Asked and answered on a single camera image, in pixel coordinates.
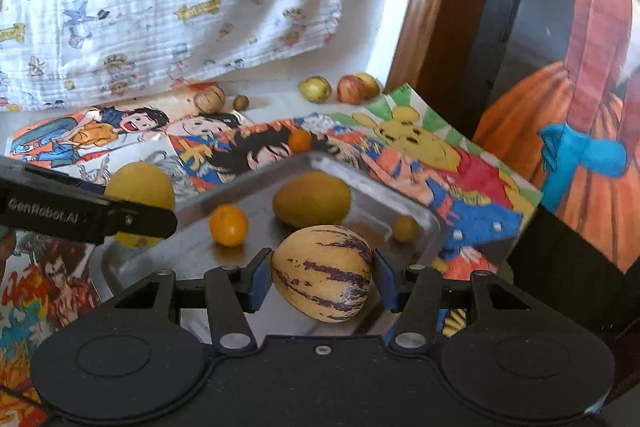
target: blue glove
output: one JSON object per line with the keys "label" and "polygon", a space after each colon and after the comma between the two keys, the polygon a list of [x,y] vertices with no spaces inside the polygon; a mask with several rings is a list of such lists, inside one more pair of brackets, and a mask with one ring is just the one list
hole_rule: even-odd
{"label": "blue glove", "polygon": [[592,138],[567,123],[547,125],[538,135],[543,141],[543,168],[548,172],[542,205],[551,212],[558,210],[569,192],[578,166],[610,178],[625,171],[626,150],[615,140]]}

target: bear ear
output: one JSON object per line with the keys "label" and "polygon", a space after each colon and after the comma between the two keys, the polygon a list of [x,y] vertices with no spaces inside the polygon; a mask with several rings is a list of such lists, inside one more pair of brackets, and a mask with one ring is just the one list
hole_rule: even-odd
{"label": "bear ear", "polygon": [[391,111],[391,116],[399,122],[414,123],[420,120],[420,113],[410,105],[398,105]]}
{"label": "bear ear", "polygon": [[351,115],[353,120],[358,122],[361,126],[366,127],[367,129],[377,129],[378,124],[373,121],[373,119],[366,114],[362,114],[360,112],[356,112]]}

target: circular black cover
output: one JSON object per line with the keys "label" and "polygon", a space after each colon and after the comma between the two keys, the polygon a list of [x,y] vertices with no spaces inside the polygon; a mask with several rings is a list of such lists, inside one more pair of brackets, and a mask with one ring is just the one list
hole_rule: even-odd
{"label": "circular black cover", "polygon": [[203,374],[202,344],[178,326],[114,329],[72,325],[35,351],[31,378],[45,403],[87,420],[124,420],[167,406]]}
{"label": "circular black cover", "polygon": [[609,393],[614,370],[606,345],[583,331],[522,335],[474,325],[445,343],[441,364],[464,398],[521,421],[584,415]]}

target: orange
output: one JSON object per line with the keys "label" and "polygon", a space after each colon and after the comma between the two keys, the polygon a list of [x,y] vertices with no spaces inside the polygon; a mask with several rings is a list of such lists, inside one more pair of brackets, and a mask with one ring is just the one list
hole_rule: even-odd
{"label": "orange", "polygon": [[209,217],[211,237],[223,247],[239,247],[249,230],[244,212],[232,204],[221,204]]}
{"label": "orange", "polygon": [[311,150],[311,135],[304,129],[296,129],[289,135],[287,144],[292,153],[307,152]]}

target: orange skirt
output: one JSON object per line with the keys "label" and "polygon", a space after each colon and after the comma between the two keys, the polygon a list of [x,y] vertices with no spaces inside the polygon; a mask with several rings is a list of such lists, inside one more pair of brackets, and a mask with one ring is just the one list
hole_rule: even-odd
{"label": "orange skirt", "polygon": [[[562,62],[537,71],[485,111],[474,142],[542,188],[546,173],[537,133],[549,124],[565,122],[574,87]],[[622,100],[608,94],[591,136],[616,139],[621,116]],[[640,257],[638,152],[618,179],[578,167],[556,215],[626,273]]]}

